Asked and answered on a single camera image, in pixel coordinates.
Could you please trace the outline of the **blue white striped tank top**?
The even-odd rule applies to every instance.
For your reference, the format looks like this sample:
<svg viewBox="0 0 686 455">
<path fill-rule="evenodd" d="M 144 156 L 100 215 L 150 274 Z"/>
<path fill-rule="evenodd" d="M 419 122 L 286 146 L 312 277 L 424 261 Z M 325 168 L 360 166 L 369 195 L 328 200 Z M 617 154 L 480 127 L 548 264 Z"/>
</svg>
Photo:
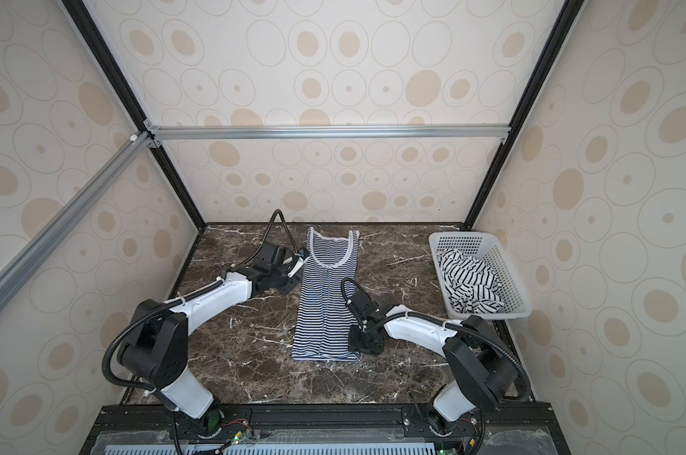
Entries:
<svg viewBox="0 0 686 455">
<path fill-rule="evenodd" d="M 301 297 L 292 348 L 295 361 L 359 360 L 359 354 L 349 349 L 350 327 L 356 318 L 343 298 L 354 293 L 348 278 L 356 277 L 359 232 L 349 231 L 345 237 L 326 237 L 312 227 L 307 232 L 310 258 L 303 266 Z"/>
</svg>

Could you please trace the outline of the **black white striped tank top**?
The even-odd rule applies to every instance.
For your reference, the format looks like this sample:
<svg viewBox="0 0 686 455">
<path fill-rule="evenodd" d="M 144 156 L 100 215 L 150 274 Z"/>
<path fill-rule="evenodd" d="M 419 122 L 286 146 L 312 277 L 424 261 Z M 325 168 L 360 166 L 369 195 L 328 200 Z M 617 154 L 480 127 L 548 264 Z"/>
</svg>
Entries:
<svg viewBox="0 0 686 455">
<path fill-rule="evenodd" d="M 456 314 L 497 314 L 504 310 L 502 280 L 483 260 L 449 249 L 439 256 L 438 265 Z"/>
</svg>

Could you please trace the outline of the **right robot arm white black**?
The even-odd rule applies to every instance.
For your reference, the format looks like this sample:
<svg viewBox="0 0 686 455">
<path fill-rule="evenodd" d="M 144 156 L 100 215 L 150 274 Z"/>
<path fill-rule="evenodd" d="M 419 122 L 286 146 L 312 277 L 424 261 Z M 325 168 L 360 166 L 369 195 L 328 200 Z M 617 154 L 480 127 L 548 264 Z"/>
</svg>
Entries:
<svg viewBox="0 0 686 455">
<path fill-rule="evenodd" d="M 454 381 L 438 392 L 424 417 L 434 434 L 448 436 L 470 411 L 496 411 L 503 403 L 530 398 L 528 373 L 483 318 L 440 320 L 405 305 L 380 305 L 348 279 L 341 284 L 341 295 L 354 317 L 348 335 L 351 351 L 378 356 L 387 340 L 398 339 L 445 359 Z"/>
</svg>

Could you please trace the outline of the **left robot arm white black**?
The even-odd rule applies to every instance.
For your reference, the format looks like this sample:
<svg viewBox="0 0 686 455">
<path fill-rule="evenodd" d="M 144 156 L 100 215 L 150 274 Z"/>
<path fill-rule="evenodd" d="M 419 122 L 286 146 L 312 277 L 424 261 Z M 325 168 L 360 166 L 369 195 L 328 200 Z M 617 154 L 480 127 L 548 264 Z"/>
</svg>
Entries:
<svg viewBox="0 0 686 455">
<path fill-rule="evenodd" d="M 219 400 L 189 369 L 189 336 L 235 305 L 269 290 L 287 295 L 301 282 L 307 248 L 289 254 L 263 242 L 251 262 L 238 265 L 187 296 L 139 303 L 131 323 L 111 342 L 102 359 L 105 379 L 139 389 L 167 408 L 199 423 L 207 433 L 221 423 Z"/>
</svg>

